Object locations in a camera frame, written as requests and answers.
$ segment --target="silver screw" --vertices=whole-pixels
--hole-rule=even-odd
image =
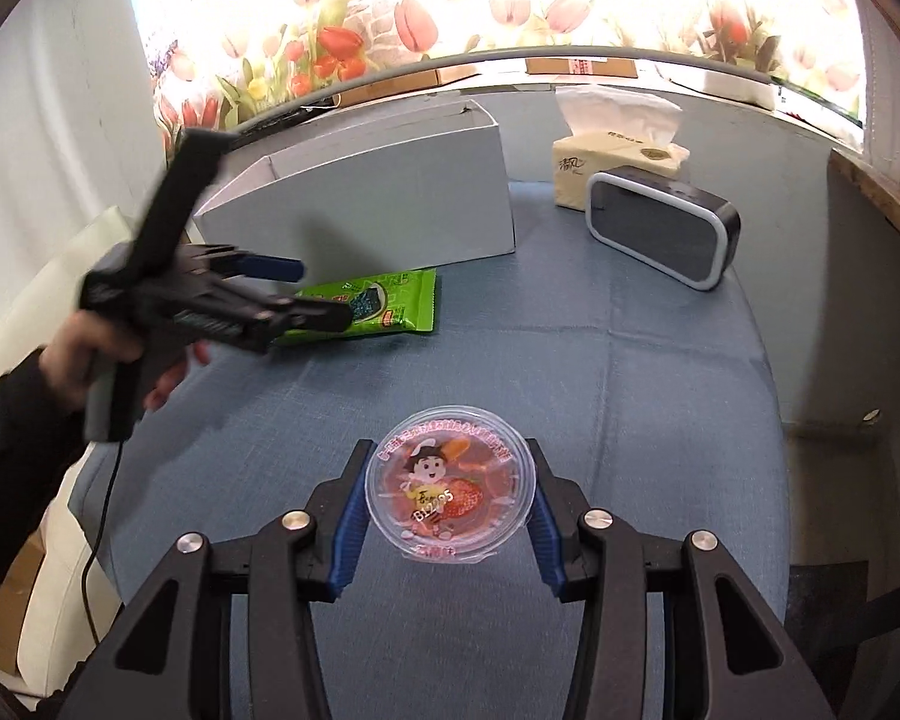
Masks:
[[[690,536],[690,543],[697,549],[703,550],[703,552],[711,552],[717,548],[717,544],[720,542],[717,541],[717,536],[714,536],[710,531],[697,531],[693,536]]]
[[[176,540],[176,550],[189,555],[190,552],[197,552],[203,546],[203,536],[199,533],[183,533]]]
[[[280,520],[288,531],[299,531],[310,523],[310,515],[307,512],[287,512]]]
[[[602,531],[604,528],[610,528],[610,525],[613,524],[613,517],[610,512],[605,512],[603,509],[591,509],[583,514],[583,521],[591,528]]]

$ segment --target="wooden edge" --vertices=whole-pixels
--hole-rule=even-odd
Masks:
[[[859,189],[900,233],[900,185],[859,157],[834,148],[830,166]]]

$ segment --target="strawberry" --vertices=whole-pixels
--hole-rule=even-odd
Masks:
[[[469,479],[451,479],[447,490],[450,490],[453,500],[443,505],[444,517],[466,517],[484,499],[484,492]]]

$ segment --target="round plastic container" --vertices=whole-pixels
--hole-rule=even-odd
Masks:
[[[478,562],[527,520],[530,447],[494,413],[440,406],[389,432],[367,468],[367,507],[408,557]]]

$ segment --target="green snack package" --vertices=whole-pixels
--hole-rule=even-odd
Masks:
[[[429,333],[434,329],[434,289],[437,271],[403,271],[335,284],[319,284],[298,293],[303,298],[343,300],[353,309],[353,324],[343,333],[288,330],[276,343],[322,341],[378,333]]]

